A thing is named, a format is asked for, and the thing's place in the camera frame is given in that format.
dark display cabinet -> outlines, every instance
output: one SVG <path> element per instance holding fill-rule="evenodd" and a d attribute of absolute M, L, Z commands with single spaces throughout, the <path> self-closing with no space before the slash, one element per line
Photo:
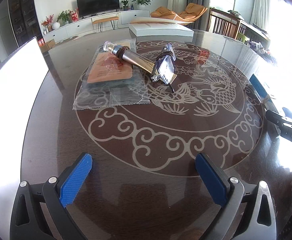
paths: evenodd
<path fill-rule="evenodd" d="M 37 40 L 43 37 L 34 0 L 8 0 L 8 8 L 18 46 L 22 46 L 33 37 L 37 37 Z"/>

white tv cabinet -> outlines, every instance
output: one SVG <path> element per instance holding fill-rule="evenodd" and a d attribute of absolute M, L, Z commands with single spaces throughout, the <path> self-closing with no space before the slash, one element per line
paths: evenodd
<path fill-rule="evenodd" d="M 48 34 L 43 35 L 44 41 L 48 42 L 52 39 L 55 42 L 62 41 L 64 39 L 80 35 L 84 36 L 86 34 L 98 32 L 98 25 L 93 26 L 93 21 L 109 18 L 113 16 L 118 16 L 119 20 L 115 21 L 115 28 L 125 28 L 128 27 L 128 24 L 134 17 L 150 17 L 149 10 L 129 10 L 129 11 L 119 11 L 119 12 L 110 12 L 105 14 L 100 14 L 79 20 L 77 22 L 69 23 L 64 26 L 59 27 L 56 30 L 49 32 Z M 112 30 L 110 22 L 103 23 L 103 31 Z"/>

white plant pot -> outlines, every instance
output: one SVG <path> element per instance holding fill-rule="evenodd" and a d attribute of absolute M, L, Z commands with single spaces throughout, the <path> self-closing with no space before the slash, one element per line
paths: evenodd
<path fill-rule="evenodd" d="M 139 10 L 146 10 L 146 8 L 147 8 L 147 5 L 145 5 L 145 4 L 139 4 L 138 5 L 138 9 Z"/>
<path fill-rule="evenodd" d="M 53 30 L 58 29 L 60 26 L 61 26 L 61 24 L 60 24 L 59 22 L 55 22 L 55 23 L 53 23 L 53 25 L 52 25 Z"/>

cabinet drawer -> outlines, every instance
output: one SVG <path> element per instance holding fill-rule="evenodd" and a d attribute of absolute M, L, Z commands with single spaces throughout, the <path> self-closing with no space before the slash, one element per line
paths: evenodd
<path fill-rule="evenodd" d="M 75 36 L 79 33 L 84 33 L 93 30 L 93 24 L 91 19 L 85 19 L 82 21 L 74 22 L 66 27 L 69 37 Z"/>
<path fill-rule="evenodd" d="M 125 11 L 121 12 L 122 24 L 129 24 L 135 17 L 149 17 L 149 11 Z"/>
<path fill-rule="evenodd" d="M 48 42 L 52 39 L 55 40 L 55 42 L 62 41 L 64 39 L 67 39 L 67 31 L 65 27 L 62 27 L 60 29 L 54 30 L 53 32 L 47 33 L 44 35 L 44 41 Z"/>

orange leather chair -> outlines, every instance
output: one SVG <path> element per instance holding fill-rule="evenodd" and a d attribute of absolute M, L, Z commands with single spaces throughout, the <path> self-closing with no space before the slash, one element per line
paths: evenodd
<path fill-rule="evenodd" d="M 207 11 L 207 8 L 205 8 L 204 6 L 190 3 L 189 5 L 187 5 L 186 10 L 181 12 L 180 14 L 177 14 L 174 11 L 171 11 L 165 7 L 159 7 L 156 11 L 152 12 L 150 16 L 153 18 L 182 21 L 185 22 L 184 25 L 187 25 L 190 22 L 194 22 L 199 19 L 199 17 L 203 15 L 205 11 Z"/>

